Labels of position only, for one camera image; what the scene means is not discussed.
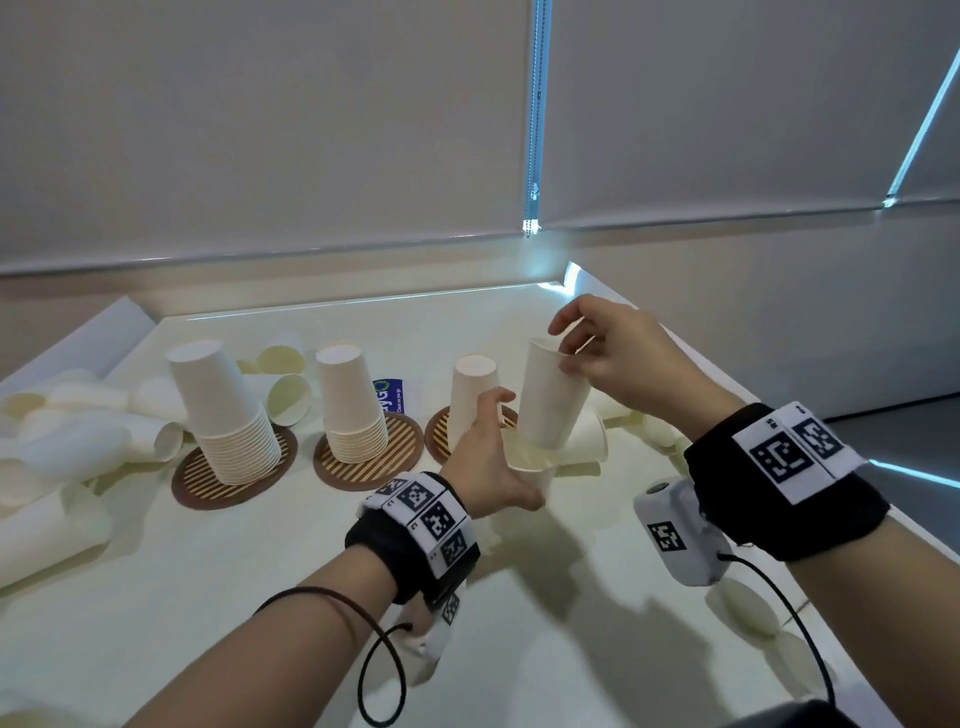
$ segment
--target forearm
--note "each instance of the forearm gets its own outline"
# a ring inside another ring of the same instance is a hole
[[[960,716],[960,567],[891,518],[787,565],[906,728]]]
[[[390,572],[363,546],[344,551],[302,583],[348,596],[375,619],[396,595]],[[128,725],[312,726],[370,632],[333,599],[285,597],[207,650]]]

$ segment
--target white table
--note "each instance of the white table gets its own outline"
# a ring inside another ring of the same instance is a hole
[[[360,344],[374,377],[407,381],[425,425],[464,353],[493,357],[501,382],[518,388],[526,340],[567,300],[523,285],[168,318],[109,380],[164,374],[163,352],[190,340],[219,338],[252,358],[294,330],[314,345]],[[106,549],[0,593],[0,687],[122,722],[267,596],[339,552],[362,496],[314,475],[318,414],[295,427],[292,470],[240,506],[183,508],[170,466],[127,467],[98,483],[117,522]],[[711,612],[706,590],[675,582],[642,532],[632,499],[675,474],[669,461],[622,429],[610,441],[599,474],[554,481],[547,509],[531,517],[535,538],[481,562],[440,667],[411,690],[398,725],[683,728],[791,699],[763,651]],[[419,467],[435,464],[425,453]],[[380,657],[369,707],[386,716],[396,679]],[[320,725],[364,725],[355,682],[354,671]]]

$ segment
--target coaster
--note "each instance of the coaster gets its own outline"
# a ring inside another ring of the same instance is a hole
[[[274,425],[276,441],[280,443],[280,462],[269,473],[247,485],[225,485],[217,480],[204,451],[191,450],[174,471],[171,484],[177,503],[195,511],[216,511],[231,505],[245,503],[274,485],[290,470],[297,457],[297,437],[287,427]]]
[[[406,415],[385,412],[390,443],[387,449],[365,463],[342,463],[333,456],[326,435],[313,452],[313,470],[331,488],[340,491],[373,491],[394,475],[417,465],[423,455],[423,431]]]
[[[502,407],[504,423],[501,427],[516,427],[516,412],[510,407]],[[450,416],[449,405],[430,418],[426,424],[426,451],[441,465],[450,456],[446,445],[446,419]]]

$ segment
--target black cord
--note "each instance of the black cord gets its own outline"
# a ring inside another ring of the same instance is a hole
[[[717,558],[720,559],[720,561],[735,561],[738,564],[743,564],[744,566],[753,569],[756,571],[756,574],[763,579],[770,586],[770,588],[774,590],[774,592],[777,593],[777,596],[780,597],[780,601],[786,605],[787,611],[790,612],[790,616],[794,621],[797,622],[797,626],[800,627],[800,631],[804,633],[806,643],[810,645],[810,652],[813,653],[813,659],[817,661],[817,667],[820,668],[820,674],[823,675],[824,685],[827,687],[827,702],[830,704],[831,708],[836,708],[837,698],[836,694],[833,692],[833,681],[830,680],[830,673],[827,670],[827,663],[825,663],[824,658],[820,656],[820,650],[817,649],[817,645],[814,644],[813,638],[810,637],[810,633],[806,631],[806,627],[804,626],[803,621],[800,619],[800,615],[797,614],[797,610],[795,610],[793,605],[790,604],[790,600],[786,598],[780,589],[777,588],[777,585],[774,584],[773,579],[760,570],[760,567],[751,564],[746,559],[741,559],[739,556],[732,553],[723,553],[721,551],[717,551]]]
[[[257,612],[266,609],[271,604],[273,604],[278,599],[283,599],[285,596],[297,595],[297,594],[312,594],[320,596],[329,596],[331,599],[336,599],[337,601],[343,602],[350,609],[356,612],[364,621],[371,627],[371,629],[376,633],[377,640],[373,643],[370,652],[367,653],[367,658],[363,661],[363,667],[360,669],[360,679],[357,681],[357,707],[360,709],[360,715],[363,716],[363,719],[367,721],[369,725],[372,725],[373,728],[387,728],[396,723],[396,720],[400,717],[400,713],[403,712],[403,705],[407,701],[407,675],[403,671],[403,663],[400,661],[400,656],[396,652],[396,647],[390,642],[390,635],[400,629],[405,629],[410,631],[414,628],[414,625],[411,622],[405,621],[401,624],[395,624],[390,629],[384,631],[383,628],[376,623],[376,619],[371,617],[370,613],[357,604],[353,599],[348,596],[343,596],[339,592],[334,592],[332,589],[327,589],[325,587],[294,587],[293,589],[286,589],[278,594],[271,596],[263,604],[260,605],[260,608],[257,609]],[[373,652],[380,646],[381,643],[387,645],[387,649],[390,652],[390,656],[394,658],[394,665],[396,665],[396,674],[400,678],[400,700],[396,706],[394,714],[387,718],[386,720],[376,720],[369,713],[367,713],[367,707],[363,702],[363,681],[367,677],[367,667],[370,665],[371,657],[373,657]]]

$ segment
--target hand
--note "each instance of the hand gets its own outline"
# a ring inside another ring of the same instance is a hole
[[[554,316],[548,333],[563,333],[561,364],[631,409],[666,420],[691,440],[706,434],[743,401],[705,375],[657,319],[623,303],[586,294]]]
[[[440,470],[471,518],[518,506],[536,511],[543,506],[543,493],[522,482],[507,466],[500,437],[497,403],[511,401],[516,394],[497,387],[477,398],[477,419]]]

